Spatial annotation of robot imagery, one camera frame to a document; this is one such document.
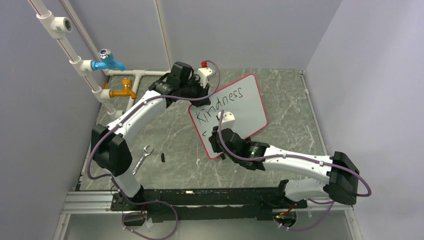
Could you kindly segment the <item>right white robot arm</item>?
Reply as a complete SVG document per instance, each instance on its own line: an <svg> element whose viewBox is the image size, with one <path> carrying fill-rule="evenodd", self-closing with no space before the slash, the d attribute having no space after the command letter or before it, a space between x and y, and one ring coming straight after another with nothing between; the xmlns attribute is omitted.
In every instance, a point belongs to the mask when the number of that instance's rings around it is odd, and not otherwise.
<svg viewBox="0 0 424 240"><path fill-rule="evenodd" d="M329 198L340 204L355 205L359 197L360 172L343 152L301 154L250 138L243 139L229 128L219 131L217 126L208 140L213 152L227 155L247 170L286 171L304 176L302 180L280 183L275 200L282 208L310 198Z"/></svg>

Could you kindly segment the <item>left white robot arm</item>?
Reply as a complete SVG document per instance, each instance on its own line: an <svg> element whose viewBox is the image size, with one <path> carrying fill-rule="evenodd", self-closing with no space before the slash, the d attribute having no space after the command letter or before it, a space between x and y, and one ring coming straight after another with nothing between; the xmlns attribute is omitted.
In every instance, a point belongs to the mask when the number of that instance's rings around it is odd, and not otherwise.
<svg viewBox="0 0 424 240"><path fill-rule="evenodd" d="M218 72L207 61L194 70L191 65L177 61L169 73L154 81L141 99L118 119L103 126L97 124L91 132L91 150L86 169L92 161L106 170L124 196L124 204L131 210L144 203L144 188L131 169L132 154L128 144L154 117L178 100L189 101L196 107L210 105L209 78Z"/></svg>

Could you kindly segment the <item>pink-framed whiteboard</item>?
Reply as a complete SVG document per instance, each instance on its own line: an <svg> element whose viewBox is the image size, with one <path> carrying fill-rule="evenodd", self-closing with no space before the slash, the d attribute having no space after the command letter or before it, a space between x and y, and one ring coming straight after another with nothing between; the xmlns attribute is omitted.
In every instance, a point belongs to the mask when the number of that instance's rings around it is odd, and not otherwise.
<svg viewBox="0 0 424 240"><path fill-rule="evenodd" d="M230 111L235 117L232 129L240 137L250 137L268 125L264 101L257 77L251 73L219 89L210 98L211 104L188 107L189 116L209 159L220 156L212 149L209 137L218 125L217 114Z"/></svg>

